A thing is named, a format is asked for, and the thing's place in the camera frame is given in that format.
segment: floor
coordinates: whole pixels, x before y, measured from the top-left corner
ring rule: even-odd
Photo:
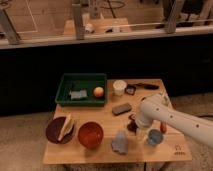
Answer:
[[[0,0],[8,1],[6,11],[21,39],[51,37],[62,35],[65,22],[73,19],[71,0]],[[101,14],[104,18],[113,18],[106,0],[102,0]],[[117,18],[128,19],[132,30],[155,29],[162,23],[162,1],[154,0],[118,0],[111,3]],[[82,13],[88,14],[89,8],[82,7]]]
[[[213,93],[172,97],[176,110],[192,115],[213,116]],[[0,118],[0,171],[63,171],[60,165],[43,165],[45,128],[53,112]],[[186,136],[193,160],[172,162],[166,171],[213,171],[213,149]],[[73,171],[141,171],[143,163],[72,165]]]

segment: paper cup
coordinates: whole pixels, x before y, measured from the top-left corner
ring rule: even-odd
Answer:
[[[90,24],[90,23],[86,24],[86,26],[85,26],[85,31],[86,31],[86,33],[93,33],[93,32],[94,32],[94,27],[93,27],[93,25]]]
[[[113,83],[114,94],[117,96],[122,96],[124,94],[127,83],[123,80],[116,80]]]
[[[113,26],[112,27],[112,32],[113,33],[120,33],[121,32],[120,26]]]

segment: red object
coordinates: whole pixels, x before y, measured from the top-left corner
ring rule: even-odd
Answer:
[[[103,129],[96,122],[87,122],[78,131],[78,140],[86,148],[97,147],[103,139]]]

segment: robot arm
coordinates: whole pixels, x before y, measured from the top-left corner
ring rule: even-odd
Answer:
[[[167,96],[161,93],[144,98],[136,125],[150,127],[156,119],[213,148],[213,122],[171,109],[165,105],[166,100]]]

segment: green basket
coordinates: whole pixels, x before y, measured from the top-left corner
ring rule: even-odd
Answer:
[[[96,87],[104,88],[104,96],[96,98],[93,90]],[[69,92],[87,90],[87,98],[71,100]],[[61,106],[104,106],[107,102],[107,76],[102,73],[65,73],[56,94],[55,102]]]

